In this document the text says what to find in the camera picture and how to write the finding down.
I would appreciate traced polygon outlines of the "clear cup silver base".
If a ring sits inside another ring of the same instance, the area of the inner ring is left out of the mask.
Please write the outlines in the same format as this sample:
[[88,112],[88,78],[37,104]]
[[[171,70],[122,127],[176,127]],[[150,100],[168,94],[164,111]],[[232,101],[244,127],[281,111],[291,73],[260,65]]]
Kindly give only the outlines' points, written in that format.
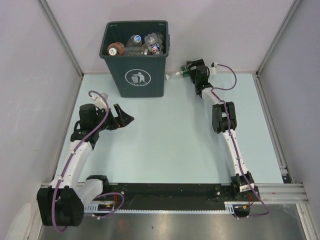
[[149,54],[149,49],[146,47],[126,47],[123,53],[124,56],[147,56]]

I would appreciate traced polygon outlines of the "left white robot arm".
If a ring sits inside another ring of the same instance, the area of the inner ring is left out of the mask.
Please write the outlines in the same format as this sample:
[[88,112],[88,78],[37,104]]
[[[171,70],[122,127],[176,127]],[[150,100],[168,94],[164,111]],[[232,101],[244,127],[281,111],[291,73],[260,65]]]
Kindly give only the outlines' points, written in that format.
[[85,207],[98,198],[105,200],[114,194],[105,175],[90,175],[78,187],[80,175],[92,154],[101,131],[113,131],[129,125],[134,117],[114,104],[111,109],[93,103],[81,105],[79,120],[70,136],[69,154],[48,187],[41,187],[36,195],[42,224],[53,227],[77,227],[83,220]]

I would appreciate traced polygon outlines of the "orange tea bottle white cap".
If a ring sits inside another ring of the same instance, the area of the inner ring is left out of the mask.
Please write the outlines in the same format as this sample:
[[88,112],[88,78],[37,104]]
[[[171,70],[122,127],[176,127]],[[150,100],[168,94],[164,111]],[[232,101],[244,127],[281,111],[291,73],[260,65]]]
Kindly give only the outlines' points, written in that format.
[[107,48],[107,53],[109,56],[121,56],[125,50],[125,45],[121,42],[111,43]]

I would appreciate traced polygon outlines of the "green label clear bottle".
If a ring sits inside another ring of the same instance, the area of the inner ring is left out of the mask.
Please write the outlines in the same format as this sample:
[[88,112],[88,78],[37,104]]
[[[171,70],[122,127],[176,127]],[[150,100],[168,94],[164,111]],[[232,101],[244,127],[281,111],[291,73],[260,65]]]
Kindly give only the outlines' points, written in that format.
[[177,71],[175,73],[166,73],[164,75],[165,80],[169,80],[170,78],[177,77],[177,76],[180,76],[183,78],[189,77],[190,76],[190,69],[185,65],[185,66],[181,66],[179,71]]

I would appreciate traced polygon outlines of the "clear bottle white cap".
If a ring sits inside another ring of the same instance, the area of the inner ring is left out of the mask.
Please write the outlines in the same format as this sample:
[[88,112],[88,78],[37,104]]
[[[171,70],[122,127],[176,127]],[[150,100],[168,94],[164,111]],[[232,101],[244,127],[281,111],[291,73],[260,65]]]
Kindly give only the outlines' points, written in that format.
[[132,35],[127,41],[125,47],[126,48],[136,48],[142,46],[142,38],[140,35]]

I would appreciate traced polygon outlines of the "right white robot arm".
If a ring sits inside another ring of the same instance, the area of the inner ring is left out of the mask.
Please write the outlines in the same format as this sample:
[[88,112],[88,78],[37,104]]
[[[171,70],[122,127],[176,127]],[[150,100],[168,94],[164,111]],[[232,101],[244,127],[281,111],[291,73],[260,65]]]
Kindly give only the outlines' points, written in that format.
[[[218,70],[218,67],[227,68],[233,74],[234,84],[231,87],[217,87],[210,83],[209,78],[211,74]],[[180,69],[184,77],[190,77],[196,95],[204,101],[213,131],[226,145],[226,150],[231,160],[231,196],[237,201],[242,201],[245,197],[253,201],[253,196],[257,196],[258,192],[255,189],[255,181],[246,166],[238,144],[235,104],[232,101],[225,101],[216,93],[217,90],[230,91],[235,88],[238,79],[234,70],[227,65],[217,63],[212,63],[208,67],[203,59],[187,61],[186,65]]]

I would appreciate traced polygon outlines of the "pepsi label clear bottle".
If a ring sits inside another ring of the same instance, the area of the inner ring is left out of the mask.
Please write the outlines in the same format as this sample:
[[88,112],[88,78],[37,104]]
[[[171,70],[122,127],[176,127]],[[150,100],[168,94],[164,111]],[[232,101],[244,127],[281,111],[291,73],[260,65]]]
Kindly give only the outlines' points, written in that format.
[[156,33],[153,32],[145,36],[144,43],[152,55],[163,54],[162,42],[160,41]]

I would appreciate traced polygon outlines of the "large clear bottle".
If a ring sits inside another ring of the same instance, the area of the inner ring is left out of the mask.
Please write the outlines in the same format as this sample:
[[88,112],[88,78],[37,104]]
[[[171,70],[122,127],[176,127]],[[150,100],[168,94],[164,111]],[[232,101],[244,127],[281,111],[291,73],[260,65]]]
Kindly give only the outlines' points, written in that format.
[[142,45],[144,55],[162,55],[164,53],[164,36],[159,32],[152,32],[144,37]]

